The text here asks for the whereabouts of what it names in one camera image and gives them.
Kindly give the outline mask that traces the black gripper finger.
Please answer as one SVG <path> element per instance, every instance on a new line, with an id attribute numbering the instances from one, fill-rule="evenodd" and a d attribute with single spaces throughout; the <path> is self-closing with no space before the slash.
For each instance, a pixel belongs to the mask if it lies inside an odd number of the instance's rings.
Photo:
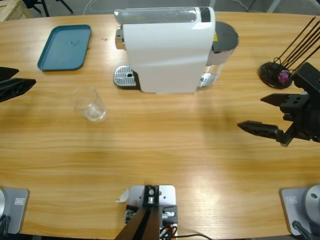
<path id="1" fill-rule="evenodd" d="M 297 134 L 297 129 L 294 124 L 292 124 L 286 132 L 279 129 L 277 125 L 250 120 L 240 122 L 237 126 L 254 136 L 276 140 L 283 147 L 287 147 Z"/>
<path id="2" fill-rule="evenodd" d="M 0 67 L 0 81 L 5 81 L 10 78 L 12 78 L 14 75 L 16 75 L 19 72 L 16 68 L 10 68 L 10 67 Z"/>
<path id="3" fill-rule="evenodd" d="M 262 102 L 279 107 L 283 113 L 301 111 L 309 102 L 308 94 L 273 93 L 260 99 Z"/>
<path id="4" fill-rule="evenodd" d="M 35 79 L 10 78 L 0 82 L 0 101 L 4 102 L 21 96 L 36 84 Z"/>

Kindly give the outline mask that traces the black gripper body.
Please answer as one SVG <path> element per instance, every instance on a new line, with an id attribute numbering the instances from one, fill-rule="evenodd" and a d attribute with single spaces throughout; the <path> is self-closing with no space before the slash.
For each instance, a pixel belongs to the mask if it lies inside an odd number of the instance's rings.
<path id="1" fill-rule="evenodd" d="M 296 127 L 297 134 L 294 138 L 317 143 L 320 141 L 320 109 L 312 104 L 310 97 L 302 110 L 283 113 L 283 119 L 291 121 Z"/>

